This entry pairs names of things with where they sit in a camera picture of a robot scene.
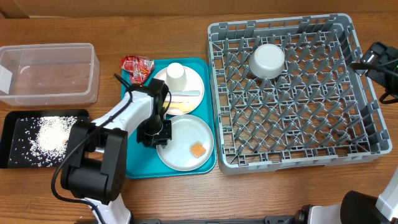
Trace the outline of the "grey round plate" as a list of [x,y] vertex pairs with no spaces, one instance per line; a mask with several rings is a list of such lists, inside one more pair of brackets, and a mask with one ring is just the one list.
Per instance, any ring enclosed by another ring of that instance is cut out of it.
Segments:
[[[197,116],[190,114],[170,118],[172,124],[172,139],[165,146],[157,146],[160,160],[169,168],[188,172],[204,165],[211,157],[214,137],[210,127]],[[190,148],[200,142],[206,153],[195,158]]]

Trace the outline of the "orange sponge cube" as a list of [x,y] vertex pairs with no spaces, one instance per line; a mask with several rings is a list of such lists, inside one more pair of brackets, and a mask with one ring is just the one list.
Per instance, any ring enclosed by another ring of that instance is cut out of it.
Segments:
[[206,149],[200,142],[197,142],[190,148],[190,152],[195,158],[199,158],[206,153]]

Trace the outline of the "large red snack wrapper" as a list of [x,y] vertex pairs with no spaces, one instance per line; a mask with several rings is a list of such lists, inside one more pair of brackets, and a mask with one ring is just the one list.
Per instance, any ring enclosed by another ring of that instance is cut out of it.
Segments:
[[126,55],[120,60],[121,69],[129,73],[132,84],[143,85],[153,72],[155,61],[148,57]]

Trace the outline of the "small grey bowl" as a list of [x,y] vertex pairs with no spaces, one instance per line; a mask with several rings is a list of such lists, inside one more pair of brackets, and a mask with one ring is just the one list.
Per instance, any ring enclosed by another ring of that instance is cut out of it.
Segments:
[[259,46],[249,58],[249,68],[259,78],[273,79],[278,77],[283,69],[285,54],[274,44]]

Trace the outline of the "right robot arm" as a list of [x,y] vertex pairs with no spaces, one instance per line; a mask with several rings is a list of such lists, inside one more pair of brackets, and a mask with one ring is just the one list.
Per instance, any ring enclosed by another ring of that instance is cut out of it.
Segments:
[[[379,102],[397,103],[397,48],[374,42],[358,63],[351,65],[355,71],[365,71],[365,76],[385,88]],[[337,223],[337,224],[390,224],[397,223],[397,173],[378,197],[349,191],[340,204],[329,206],[305,205],[286,223]]]

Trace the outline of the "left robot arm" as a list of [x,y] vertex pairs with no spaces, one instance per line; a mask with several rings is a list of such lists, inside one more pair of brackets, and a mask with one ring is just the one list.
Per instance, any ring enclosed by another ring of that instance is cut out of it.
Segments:
[[103,117],[73,125],[65,158],[51,180],[61,201],[89,206],[98,223],[133,223],[121,190],[126,174],[127,142],[132,133],[146,147],[166,145],[172,125],[164,118],[170,90],[128,91]]

